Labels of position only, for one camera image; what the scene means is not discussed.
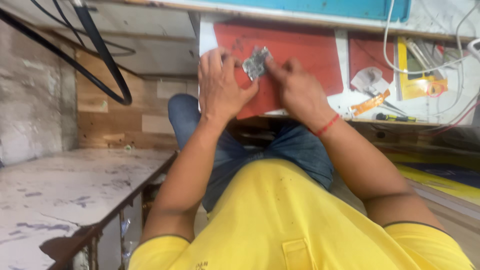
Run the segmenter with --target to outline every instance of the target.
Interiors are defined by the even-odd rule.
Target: marble countertop
[[[79,149],[0,169],[0,269],[47,269],[43,242],[101,221],[172,154]]]

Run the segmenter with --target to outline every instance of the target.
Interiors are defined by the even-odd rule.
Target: concrete wall
[[[48,38],[74,55],[72,48]],[[0,161],[3,165],[76,148],[75,72],[0,21]]]

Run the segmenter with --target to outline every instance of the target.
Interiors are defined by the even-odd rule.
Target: hand
[[[312,131],[323,128],[336,115],[330,108],[320,82],[306,72],[297,58],[279,67],[272,58],[265,61],[270,74],[280,83],[280,100],[290,116]]]
[[[243,105],[258,92],[258,79],[248,89],[238,86],[233,70],[240,66],[241,61],[223,47],[201,56],[198,65],[199,102],[204,121],[211,121],[224,129]]]

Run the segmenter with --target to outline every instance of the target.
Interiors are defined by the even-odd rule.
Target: man
[[[181,152],[130,270],[473,268],[395,166],[338,118],[297,59],[265,63],[283,105],[303,125],[287,124],[264,152],[250,154],[224,129],[256,94],[258,80],[241,89],[233,75],[238,59],[225,48],[204,54],[202,114],[187,95],[168,104]],[[326,191],[333,167],[368,217]],[[209,224],[195,239],[201,201]]]

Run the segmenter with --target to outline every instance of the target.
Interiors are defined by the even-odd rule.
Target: red thread bracelet
[[[316,133],[312,132],[313,135],[320,137],[320,135],[322,135],[325,131],[327,131],[327,129],[330,128],[339,118],[340,118],[340,114],[337,113],[336,116],[333,117],[333,119],[330,120],[330,122],[328,122],[328,124],[326,124],[323,128],[317,130]]]

